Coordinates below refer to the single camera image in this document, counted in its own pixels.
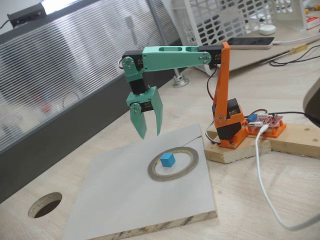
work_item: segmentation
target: black cable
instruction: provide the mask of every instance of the black cable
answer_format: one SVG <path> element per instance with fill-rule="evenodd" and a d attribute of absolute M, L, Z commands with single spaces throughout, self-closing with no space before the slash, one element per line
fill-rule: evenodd
<path fill-rule="evenodd" d="M 208 81 L 206 82 L 206 90 L 208 91 L 208 94 L 209 94 L 209 96 L 210 96 L 210 98 L 211 98 L 212 100 L 214 100 L 214 97 L 211 95 L 211 92 L 210 92 L 210 90 L 209 90 L 209 80 L 213 77 L 213 75 L 215 75 L 215 73 L 216 73 L 216 71 L 217 71 L 217 64 L 215 64 L 214 66 L 215 66 L 215 70 L 214 70 L 214 72 L 211 74 L 211 76 L 208 78 Z"/>
<path fill-rule="evenodd" d="M 0 29 L 2 29 L 7 24 L 7 22 L 9 22 L 9 20 L 5 21 L 4 24 L 2 24 L 2 26 L 0 26 Z"/>
<path fill-rule="evenodd" d="M 78 100 L 80 100 L 79 95 L 75 91 L 68 92 L 67 94 L 64 95 L 64 97 L 62 99 L 62 107 L 63 107 L 63 109 L 65 109 L 65 98 L 69 94 L 75 94 L 77 96 Z"/>
<path fill-rule="evenodd" d="M 317 48 L 317 47 L 320 47 L 320 45 L 315 45 L 315 46 L 311 47 L 311 48 L 310 48 L 308 51 L 306 51 L 302 56 L 298 57 L 298 58 L 295 59 L 295 60 L 287 61 L 287 62 L 277 62 L 277 61 L 272 60 L 271 62 L 269 62 L 269 64 L 270 64 L 270 66 L 272 66 L 272 67 L 282 67 L 282 66 L 285 66 L 285 65 L 287 65 L 287 64 L 301 63 L 301 62 L 305 62 L 305 61 L 308 61 L 308 60 L 320 58 L 320 55 L 319 55 L 319 56 L 314 56 L 314 57 L 310 57 L 310 58 L 307 58 L 307 59 L 300 60 L 300 59 L 302 59 L 307 53 L 309 53 L 312 49 Z"/>
<path fill-rule="evenodd" d="M 320 118 L 318 118 L 315 115 L 309 114 L 309 113 L 305 113 L 302 111 L 280 111 L 280 112 L 269 112 L 269 115 L 275 115 L 275 114 L 302 114 L 305 117 L 307 117 L 309 120 L 314 121 L 318 124 L 320 124 Z"/>

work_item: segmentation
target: white cable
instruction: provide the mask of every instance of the white cable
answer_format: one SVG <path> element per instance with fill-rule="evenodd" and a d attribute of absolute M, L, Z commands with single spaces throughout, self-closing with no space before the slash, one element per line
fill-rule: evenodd
<path fill-rule="evenodd" d="M 267 203 L 269 204 L 272 212 L 273 212 L 273 215 L 275 216 L 276 220 L 279 222 L 279 224 L 284 227 L 285 229 L 289 230 L 289 231 L 298 231 L 298 230 L 301 230 L 301 229 L 305 229 L 317 222 L 320 221 L 320 213 L 318 213 L 317 215 L 311 217 L 310 219 L 308 219 L 307 221 L 305 222 L 302 222 L 302 223 L 299 223 L 299 224 L 296 224 L 296 225 L 293 225 L 293 226 L 289 226 L 287 223 L 285 223 L 278 215 L 277 213 L 277 210 L 275 209 L 274 205 L 272 204 L 270 198 L 268 197 L 268 194 L 265 190 L 265 187 L 264 187 L 264 184 L 262 182 L 262 179 L 261 179 L 261 173 L 260 173 L 260 161 L 259 161 L 259 148 L 258 148 L 258 140 L 259 140 L 259 137 L 262 133 L 264 133 L 267 129 L 268 129 L 269 125 L 265 124 L 261 127 L 258 135 L 256 136 L 256 139 L 255 139 L 255 154 L 256 154 L 256 168 L 257 168 L 257 172 L 258 172 L 258 178 L 259 178 L 259 183 L 260 183 L 260 186 L 261 186 L 261 189 L 262 189 L 262 192 L 264 194 L 264 197 L 267 201 Z"/>
<path fill-rule="evenodd" d="M 210 123 L 210 125 L 207 127 L 207 129 L 205 130 L 205 136 L 212 142 L 212 143 L 215 143 L 215 144 L 220 144 L 221 142 L 219 141 L 215 141 L 213 140 L 211 137 L 209 137 L 208 135 L 208 129 L 211 128 L 212 125 L 215 124 L 215 121 L 213 120 L 212 123 Z"/>
<path fill-rule="evenodd" d="M 315 37 L 320 38 L 320 33 L 317 33 L 317 34 L 311 35 L 311 36 L 307 36 L 307 37 L 304 37 L 304 38 L 292 40 L 292 41 L 273 41 L 272 43 L 273 43 L 273 45 L 293 44 L 293 43 L 296 43 L 296 42 L 300 42 L 302 40 L 312 39 L 312 38 L 315 38 Z"/>

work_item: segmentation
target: white basket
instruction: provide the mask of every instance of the white basket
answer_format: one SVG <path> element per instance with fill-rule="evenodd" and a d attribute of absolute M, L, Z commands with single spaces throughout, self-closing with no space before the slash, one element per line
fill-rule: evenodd
<path fill-rule="evenodd" d="M 261 24 L 306 29 L 302 0 L 162 1 L 184 46 L 218 44 L 257 31 Z M 204 71 L 212 74 L 208 65 Z"/>

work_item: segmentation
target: circuit board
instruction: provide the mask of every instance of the circuit board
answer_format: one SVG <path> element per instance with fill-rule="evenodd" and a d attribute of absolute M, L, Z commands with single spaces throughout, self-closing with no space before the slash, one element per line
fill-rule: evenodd
<path fill-rule="evenodd" d="M 263 124 L 269 124 L 269 128 L 274 128 L 282 118 L 283 116 L 258 116 L 255 122 L 263 122 Z"/>

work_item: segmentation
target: metal tape ring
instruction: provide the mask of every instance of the metal tape ring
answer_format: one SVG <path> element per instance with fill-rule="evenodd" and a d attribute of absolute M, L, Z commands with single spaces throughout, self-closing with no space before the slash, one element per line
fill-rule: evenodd
<path fill-rule="evenodd" d="M 190 163 L 188 164 L 188 166 L 186 166 L 184 169 L 170 174 L 170 175 L 162 175 L 162 174 L 158 174 L 156 172 L 156 164 L 160 162 L 160 158 L 164 153 L 172 153 L 172 154 L 176 154 L 176 153 L 185 153 L 188 154 L 191 158 Z M 180 146 L 180 147 L 174 147 L 171 149 L 168 149 L 160 154 L 158 154 L 150 163 L 148 166 L 148 174 L 150 176 L 150 178 L 152 178 L 153 180 L 159 181 L 159 182 L 164 182 L 164 181 L 171 181 L 171 180 L 175 180 L 178 178 L 183 177 L 184 175 L 186 175 L 187 173 L 191 172 L 192 169 L 194 169 L 197 164 L 199 162 L 199 155 L 198 152 L 191 148 L 191 147 L 187 147 L 187 146 Z"/>

